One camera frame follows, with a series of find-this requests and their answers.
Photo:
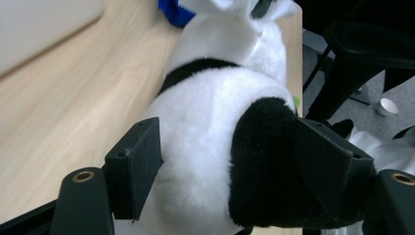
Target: wooden table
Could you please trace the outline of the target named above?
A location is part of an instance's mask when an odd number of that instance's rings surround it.
[[[301,11],[279,25],[302,97]],[[55,200],[75,169],[103,165],[156,96],[180,31],[157,1],[108,0],[97,22],[0,77],[0,223]]]

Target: white fur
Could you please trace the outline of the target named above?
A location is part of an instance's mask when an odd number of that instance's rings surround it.
[[[241,11],[234,11],[243,9],[238,1],[212,0],[209,8],[199,9],[219,14],[197,14],[184,29],[165,73],[200,58],[221,59],[242,68],[198,72],[163,91],[151,104],[145,118],[160,118],[164,163],[136,224],[143,227],[132,231],[234,235],[243,229],[234,224],[228,208],[230,152],[237,121],[264,97],[282,98],[295,109],[286,87],[286,51],[274,22],[275,17],[288,14],[292,8],[287,4],[293,3],[280,1],[286,5],[274,4],[268,20],[253,23],[241,13],[247,13],[257,0],[244,0],[249,6]],[[195,0],[193,6],[204,2]]]
[[[229,216],[233,131],[257,99],[294,103],[287,88],[248,69],[200,72],[167,89],[146,118],[160,117],[161,166],[142,213],[152,234],[235,234]]]

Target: white cup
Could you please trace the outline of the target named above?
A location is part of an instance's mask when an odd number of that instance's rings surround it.
[[[376,112],[381,116],[392,116],[397,114],[397,106],[392,100],[382,98],[376,105]]]

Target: stuffed panda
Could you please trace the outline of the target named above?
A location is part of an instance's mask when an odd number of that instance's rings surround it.
[[[233,235],[255,226],[341,225],[315,220],[319,204],[294,171],[297,115],[275,20],[293,15],[297,5],[179,4],[197,15],[173,48],[146,112],[145,118],[160,118],[163,165],[140,232]]]

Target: blue object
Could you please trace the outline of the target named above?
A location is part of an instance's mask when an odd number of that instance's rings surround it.
[[[159,9],[168,21],[177,27],[184,27],[195,14],[178,6],[178,0],[159,0]]]

